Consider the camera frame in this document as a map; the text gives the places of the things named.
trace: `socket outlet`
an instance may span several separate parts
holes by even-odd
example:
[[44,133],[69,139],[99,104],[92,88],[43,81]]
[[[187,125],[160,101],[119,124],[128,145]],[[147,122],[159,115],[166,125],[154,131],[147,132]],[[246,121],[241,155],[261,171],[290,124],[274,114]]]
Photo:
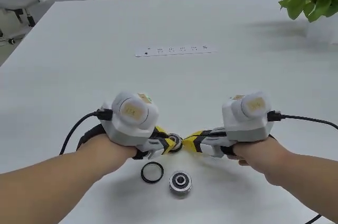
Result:
[[195,53],[212,53],[217,50],[211,45],[182,45],[140,49],[136,52],[137,57],[151,57],[161,55],[177,55],[177,54],[195,54]]

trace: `chair wheel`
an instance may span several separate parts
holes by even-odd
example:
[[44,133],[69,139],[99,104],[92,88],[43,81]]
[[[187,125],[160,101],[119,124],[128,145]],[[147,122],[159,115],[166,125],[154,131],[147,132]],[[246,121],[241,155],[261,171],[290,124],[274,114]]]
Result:
[[15,40],[14,40],[13,38],[10,38],[10,39],[8,40],[8,42],[9,42],[10,44],[15,44]]

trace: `o-ring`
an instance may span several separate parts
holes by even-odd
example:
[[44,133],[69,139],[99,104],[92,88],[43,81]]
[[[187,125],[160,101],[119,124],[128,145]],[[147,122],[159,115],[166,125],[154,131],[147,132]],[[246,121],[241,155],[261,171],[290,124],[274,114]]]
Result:
[[[147,178],[144,176],[144,168],[147,167],[147,166],[149,166],[149,165],[156,165],[156,166],[158,166],[158,167],[161,169],[161,176],[160,176],[158,179],[156,179],[156,180],[149,180],[149,179],[147,179]],[[150,184],[152,184],[152,183],[157,183],[159,180],[161,180],[162,177],[163,177],[163,174],[164,174],[164,168],[163,168],[163,166],[160,165],[158,162],[148,162],[148,163],[147,163],[146,165],[144,165],[143,168],[141,169],[141,178],[143,179],[143,181],[145,181],[146,183],[150,183]]]

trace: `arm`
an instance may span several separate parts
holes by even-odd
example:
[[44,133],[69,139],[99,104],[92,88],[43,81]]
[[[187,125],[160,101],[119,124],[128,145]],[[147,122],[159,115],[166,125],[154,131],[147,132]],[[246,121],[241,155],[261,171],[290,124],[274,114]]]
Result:
[[338,162],[289,152],[268,138],[237,144],[239,164],[250,165],[268,182],[286,189],[307,207],[338,223]]
[[0,222],[60,222],[96,181],[135,154],[136,149],[116,145],[102,134],[75,153],[1,174]]

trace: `forearm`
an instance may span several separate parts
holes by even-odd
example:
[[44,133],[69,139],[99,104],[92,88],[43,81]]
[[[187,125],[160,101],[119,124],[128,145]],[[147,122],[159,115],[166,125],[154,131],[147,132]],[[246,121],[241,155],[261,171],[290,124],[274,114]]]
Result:
[[338,162],[290,154],[270,179],[307,207],[338,223]]
[[0,222],[60,222],[100,173],[81,151],[0,175]]

